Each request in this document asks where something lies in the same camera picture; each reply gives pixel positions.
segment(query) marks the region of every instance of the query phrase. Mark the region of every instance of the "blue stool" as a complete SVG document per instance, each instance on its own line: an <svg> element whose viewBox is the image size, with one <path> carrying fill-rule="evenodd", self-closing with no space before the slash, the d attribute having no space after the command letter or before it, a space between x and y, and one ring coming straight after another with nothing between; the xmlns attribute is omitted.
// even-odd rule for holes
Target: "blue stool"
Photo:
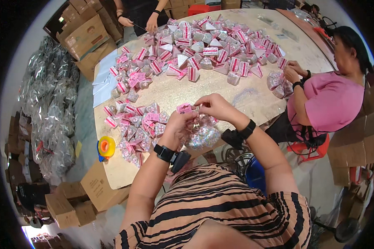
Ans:
<svg viewBox="0 0 374 249"><path fill-rule="evenodd" d="M252 157L247 162L247 168L245 171L246 183L252 188L260 189L264 196L266 194L266 180L264 177L264 169L262 165L258 162L256 157Z"/></svg>

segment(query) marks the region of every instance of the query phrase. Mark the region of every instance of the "red stool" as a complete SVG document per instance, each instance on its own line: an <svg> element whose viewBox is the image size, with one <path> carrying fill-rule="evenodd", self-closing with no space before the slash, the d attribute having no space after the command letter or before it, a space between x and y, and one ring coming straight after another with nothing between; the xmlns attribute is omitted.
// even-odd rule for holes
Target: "red stool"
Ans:
<svg viewBox="0 0 374 249"><path fill-rule="evenodd" d="M194 16L196 14L207 13L209 12L209 5L206 4L196 4L191 5L188 9L188 16Z"/></svg>
<svg viewBox="0 0 374 249"><path fill-rule="evenodd" d="M311 160L315 160L315 159L319 159L321 157L324 157L325 154L327 153L329 144L330 144L330 137L327 133L327 138L325 139L325 142L322 145L320 145L317 148L317 150L315 150L315 152L317 152L318 155L311 157L310 154L313 153L313 149L310 148L307 157L305 157L304 155L300 155L300 157L302 158L302 161L300 161L298 163L298 165L303 163L303 162L307 162L307 161L311 161ZM302 151L304 149L307 149L305 143L294 142L293 144L287 146L287 151L289 151L289 152L294 151L294 152L299 153L299 154L302 154Z"/></svg>

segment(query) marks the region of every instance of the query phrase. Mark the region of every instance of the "wooden table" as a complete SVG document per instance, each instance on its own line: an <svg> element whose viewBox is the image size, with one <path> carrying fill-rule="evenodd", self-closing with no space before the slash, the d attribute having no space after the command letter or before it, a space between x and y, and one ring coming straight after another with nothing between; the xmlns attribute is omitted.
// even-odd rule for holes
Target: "wooden table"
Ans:
<svg viewBox="0 0 374 249"><path fill-rule="evenodd" d="M334 70L338 70L337 64L334 61L334 52L328 47L328 45L324 42L323 38L317 33L313 26L309 23L305 22L304 20L299 19L295 16L295 14L289 10L281 10L276 9L278 12L283 14L287 17L291 22L295 23L302 31L308 35L310 39L319 47L319 49L323 52L323 54L327 57L330 64L334 67Z"/></svg>
<svg viewBox="0 0 374 249"><path fill-rule="evenodd" d="M260 13L266 14L266 16L277 22L280 26L280 30L275 30L268 24L257 19L256 17ZM287 60L297 60L305 69L309 69L312 72L328 72L333 70L332 65L318 46L299 27L275 10L220 10L186 17L182 20L199 20L204 18L207 14L213 19L217 18L219 14L222 14L225 19L240 23L244 22L253 30L266 29L267 34L286 52L285 58ZM276 34L281 33L281 28L285 28L296 36L299 36L299 43L289 38L280 40ZM146 47L142 37L128 42L125 46L133 52L138 52L141 47ZM270 63L263 66L262 69L264 75L262 78L255 75L247 78L242 77L237 86L230 85L227 83L226 75L213 70L201 69L200 79L196 83L189 82L187 77L178 81L175 77L162 74L158 77L154 77L154 82L151 83L148 89L138 91L140 97L135 103L135 106L149 105L152 102L157 102L161 111L164 110L168 114L171 114L176 109L176 106L185 102L194 103L203 95L216 92L225 97L229 102L233 102L237 95L248 92L240 101L235 102L235 107L252 118L257 125L261 125L284 112L286 106L286 101L275 97L266 86L266 77L269 72L272 70L279 71L280 69L276 64ZM119 142L121 139L118 129L112 129L104 123L107 115L104 113L103 107L114 104L115 100L110 99L94 108L97 139L100 139L100 137L104 135L113 137L116 142ZM227 128L233 129L233 126L227 122L219 122L216 127L221 132ZM214 148L222 144L224 144L224 141L220 140ZM202 151L189 152L192 154L192 158L194 158L211 149L212 148L206 147ZM113 189L130 185L138 171L138 168L134 164L124 161L120 150L116 150L115 155L109 159L109 162L104 163L104 167L110 186Z"/></svg>

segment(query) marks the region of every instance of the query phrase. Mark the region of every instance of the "white wall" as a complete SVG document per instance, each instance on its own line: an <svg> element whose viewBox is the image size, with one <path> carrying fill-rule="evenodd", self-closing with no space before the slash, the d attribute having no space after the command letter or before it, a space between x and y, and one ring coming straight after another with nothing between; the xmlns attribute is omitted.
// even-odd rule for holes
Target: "white wall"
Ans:
<svg viewBox="0 0 374 249"><path fill-rule="evenodd" d="M306 2L309 4L316 4L317 6L319 6L321 15L330 18L334 22L337 22L337 27L348 26L354 29L354 31L356 31L364 41L367 53L369 54L370 62L374 65L374 57L370 51L369 46L367 45L367 42L365 41L364 37L360 33L359 29L356 27L355 23L349 17L349 15L335 0L309 0Z"/></svg>
<svg viewBox="0 0 374 249"><path fill-rule="evenodd" d="M17 105L18 91L20 89L22 77L25 74L26 66L29 58L35 52L43 40L43 37L48 35L44 30L44 25L49 21L53 14L64 4L66 0L51 0L36 17L35 21L31 24L23 39L21 40L18 48L12 58L10 67L5 78L3 92L1 93L0 100L0 149L3 156L2 168L3 175L4 168L7 168L7 159L4 153L4 145L8 140L8 130L10 128L10 118L15 115L15 112L20 110ZM8 184L7 194L11 200L10 184Z"/></svg>

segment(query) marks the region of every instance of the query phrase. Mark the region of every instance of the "striped shirt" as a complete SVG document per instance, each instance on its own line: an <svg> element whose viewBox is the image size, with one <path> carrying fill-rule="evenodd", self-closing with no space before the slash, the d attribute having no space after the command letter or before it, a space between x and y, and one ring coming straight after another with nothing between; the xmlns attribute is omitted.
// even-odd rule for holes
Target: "striped shirt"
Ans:
<svg viewBox="0 0 374 249"><path fill-rule="evenodd" d="M311 232L305 197L276 192L266 198L229 168L209 164L175 178L150 221L122 230L116 248L181 248L207 219L237 229L264 248L306 248Z"/></svg>

